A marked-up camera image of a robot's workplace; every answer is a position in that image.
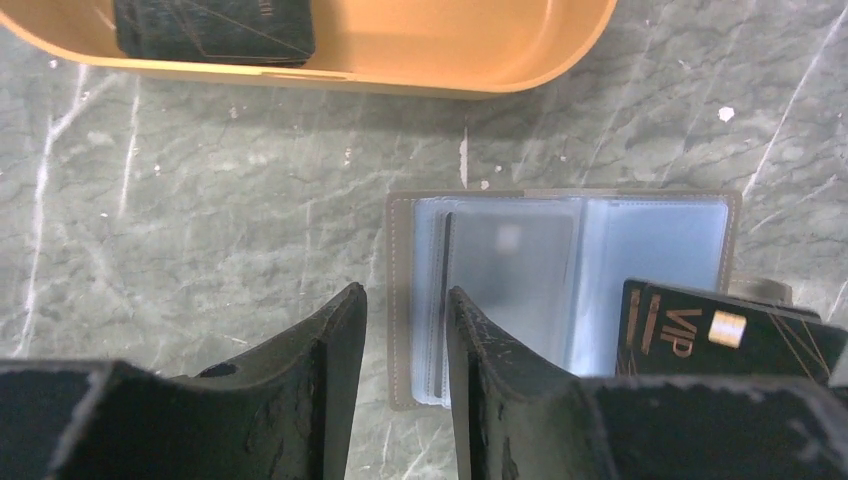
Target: wallet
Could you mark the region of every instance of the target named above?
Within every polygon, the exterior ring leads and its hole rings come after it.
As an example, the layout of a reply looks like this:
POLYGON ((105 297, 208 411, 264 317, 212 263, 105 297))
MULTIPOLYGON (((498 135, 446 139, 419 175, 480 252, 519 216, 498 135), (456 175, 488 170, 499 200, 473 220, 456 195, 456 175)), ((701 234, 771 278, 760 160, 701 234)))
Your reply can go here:
POLYGON ((624 281, 724 291, 740 204, 724 190, 391 193, 390 405, 450 407, 454 286, 554 365, 614 375, 624 281))
POLYGON ((818 313, 715 292, 624 283, 619 375, 794 375, 828 385, 848 332, 818 313))
POLYGON ((131 58, 301 66, 315 53, 309 0, 113 0, 131 58))

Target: marble surface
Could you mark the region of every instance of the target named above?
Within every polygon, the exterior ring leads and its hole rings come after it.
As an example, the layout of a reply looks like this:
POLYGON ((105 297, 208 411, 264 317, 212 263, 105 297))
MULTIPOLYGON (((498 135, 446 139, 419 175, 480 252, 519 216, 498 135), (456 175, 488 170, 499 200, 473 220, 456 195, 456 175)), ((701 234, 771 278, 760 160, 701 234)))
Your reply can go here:
POLYGON ((848 325, 846 9, 621 0, 566 75, 484 102, 157 81, 4 31, 0 354, 193 374, 360 281, 348 478, 455 478, 448 412, 386 406, 383 202, 464 183, 737 188, 736 268, 848 325))

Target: black card in tray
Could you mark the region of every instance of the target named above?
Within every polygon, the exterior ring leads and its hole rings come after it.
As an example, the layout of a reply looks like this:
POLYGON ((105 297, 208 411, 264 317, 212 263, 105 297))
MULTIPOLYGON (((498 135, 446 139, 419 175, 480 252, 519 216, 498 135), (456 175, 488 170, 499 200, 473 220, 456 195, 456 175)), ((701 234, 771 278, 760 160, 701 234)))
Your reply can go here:
POLYGON ((296 67, 315 52, 309 0, 114 0, 129 57, 296 67))
POLYGON ((617 372, 798 375, 826 385, 848 332, 817 320, 801 309, 628 280, 617 372))

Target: orange container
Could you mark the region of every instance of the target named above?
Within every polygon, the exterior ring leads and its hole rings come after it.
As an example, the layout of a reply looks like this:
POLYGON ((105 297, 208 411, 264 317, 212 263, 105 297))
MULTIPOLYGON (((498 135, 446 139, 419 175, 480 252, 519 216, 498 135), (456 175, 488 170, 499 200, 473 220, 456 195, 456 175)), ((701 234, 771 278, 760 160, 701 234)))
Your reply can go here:
POLYGON ((112 0, 0 0, 0 18, 58 57, 160 78, 473 99, 526 90, 568 70, 601 35, 615 3, 312 0, 316 53, 297 69, 127 58, 116 44, 112 0))

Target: card chip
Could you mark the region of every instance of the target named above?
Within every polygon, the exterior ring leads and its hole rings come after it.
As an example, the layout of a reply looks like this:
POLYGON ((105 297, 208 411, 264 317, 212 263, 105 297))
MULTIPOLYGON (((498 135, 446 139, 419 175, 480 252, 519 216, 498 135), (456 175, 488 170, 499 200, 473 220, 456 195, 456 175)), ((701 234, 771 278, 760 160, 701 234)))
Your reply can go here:
POLYGON ((713 343, 731 348, 739 348, 747 323, 748 321, 742 315, 716 310, 707 338, 713 343))

